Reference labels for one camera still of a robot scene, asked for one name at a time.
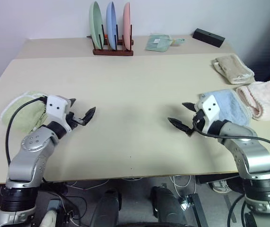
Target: green plate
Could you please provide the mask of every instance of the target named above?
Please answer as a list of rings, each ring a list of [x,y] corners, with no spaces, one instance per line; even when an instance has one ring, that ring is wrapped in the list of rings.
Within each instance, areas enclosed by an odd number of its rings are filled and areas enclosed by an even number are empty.
[[[89,27],[95,47],[101,49],[104,44],[103,32],[102,32],[102,17],[98,3],[95,1],[89,8]]]

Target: white wall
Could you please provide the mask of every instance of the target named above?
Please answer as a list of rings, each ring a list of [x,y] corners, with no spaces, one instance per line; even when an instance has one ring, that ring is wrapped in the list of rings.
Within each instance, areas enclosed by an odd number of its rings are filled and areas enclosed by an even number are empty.
[[[110,0],[99,0],[105,15]],[[92,0],[0,0],[0,75],[27,38],[89,35]],[[118,21],[127,0],[114,1]],[[270,43],[270,0],[131,0],[134,35],[191,34],[197,27],[226,37],[246,64]]]

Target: blue towel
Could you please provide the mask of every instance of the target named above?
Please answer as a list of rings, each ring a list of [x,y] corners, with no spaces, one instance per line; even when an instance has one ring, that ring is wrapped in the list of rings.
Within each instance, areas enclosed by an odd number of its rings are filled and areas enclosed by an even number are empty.
[[[228,120],[238,125],[248,126],[252,118],[252,113],[242,103],[234,90],[224,89],[210,91],[202,95],[213,95],[220,107],[219,120]]]

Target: plate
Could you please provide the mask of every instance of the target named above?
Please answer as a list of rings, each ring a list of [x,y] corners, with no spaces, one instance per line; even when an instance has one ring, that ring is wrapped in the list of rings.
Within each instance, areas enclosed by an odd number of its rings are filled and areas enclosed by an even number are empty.
[[[89,8],[89,27],[91,30],[91,36],[95,47],[101,49],[104,44],[103,32],[102,32],[102,17],[98,3],[95,1]]]
[[[131,49],[131,14],[130,3],[126,3],[123,11],[123,38],[125,48]]]
[[[116,30],[116,12],[113,2],[110,2],[106,9],[106,27],[107,27],[107,38],[112,49],[116,49],[115,45],[115,35],[117,35]]]

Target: beige towel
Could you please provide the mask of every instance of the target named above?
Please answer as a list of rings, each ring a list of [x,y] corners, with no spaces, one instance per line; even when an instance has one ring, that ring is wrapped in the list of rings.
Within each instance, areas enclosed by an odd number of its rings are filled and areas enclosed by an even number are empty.
[[[270,81],[238,87],[236,92],[248,106],[254,119],[270,121]]]
[[[235,54],[218,57],[212,64],[231,84],[244,84],[254,77],[254,72]]]

